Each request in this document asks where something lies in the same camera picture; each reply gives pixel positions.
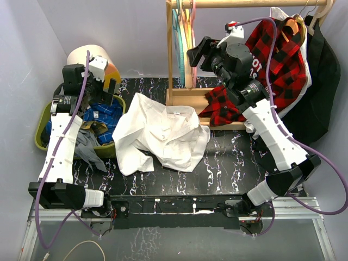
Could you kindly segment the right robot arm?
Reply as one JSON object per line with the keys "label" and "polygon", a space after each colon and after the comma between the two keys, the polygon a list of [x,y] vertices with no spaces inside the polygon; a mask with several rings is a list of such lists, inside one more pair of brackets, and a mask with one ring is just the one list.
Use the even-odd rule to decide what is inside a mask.
{"label": "right robot arm", "polygon": [[206,36],[187,55],[191,67],[204,58],[201,70],[214,72],[222,81],[229,100],[251,122],[273,156],[276,171],[232,206],[236,214],[254,216],[261,211],[262,204],[286,195],[305,181],[321,161],[290,141],[291,134],[273,112],[265,87],[250,76],[253,57],[246,45],[219,45],[217,40]]}

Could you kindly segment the white shirt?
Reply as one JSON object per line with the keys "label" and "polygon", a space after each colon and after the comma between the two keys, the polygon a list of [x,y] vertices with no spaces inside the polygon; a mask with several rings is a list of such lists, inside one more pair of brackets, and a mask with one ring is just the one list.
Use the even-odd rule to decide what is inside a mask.
{"label": "white shirt", "polygon": [[120,172],[152,172],[153,157],[163,167],[193,172],[203,158],[210,129],[190,106],[165,106],[136,93],[112,134]]}

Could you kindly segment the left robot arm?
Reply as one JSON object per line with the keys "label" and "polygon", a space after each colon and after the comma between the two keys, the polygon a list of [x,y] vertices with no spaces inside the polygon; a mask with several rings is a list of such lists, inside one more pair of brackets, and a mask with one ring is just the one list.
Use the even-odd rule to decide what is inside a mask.
{"label": "left robot arm", "polygon": [[87,62],[62,69],[64,81],[51,103],[51,134],[45,162],[38,181],[28,187],[37,208],[93,209],[101,217],[112,211],[112,203],[104,192],[75,185],[72,174],[76,141],[83,123],[77,113],[83,98],[107,105],[113,100],[113,93],[103,90],[105,68],[106,65]]}

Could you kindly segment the pink hanger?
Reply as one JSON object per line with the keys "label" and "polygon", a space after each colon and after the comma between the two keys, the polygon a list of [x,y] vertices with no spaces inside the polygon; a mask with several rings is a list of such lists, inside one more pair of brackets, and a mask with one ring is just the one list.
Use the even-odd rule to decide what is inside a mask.
{"label": "pink hanger", "polygon": [[[196,46],[195,42],[195,33],[194,33],[194,20],[196,16],[196,1],[192,0],[192,10],[191,10],[191,39],[192,39],[192,46]],[[192,67],[192,87],[196,87],[196,81],[197,81],[197,67]]]}

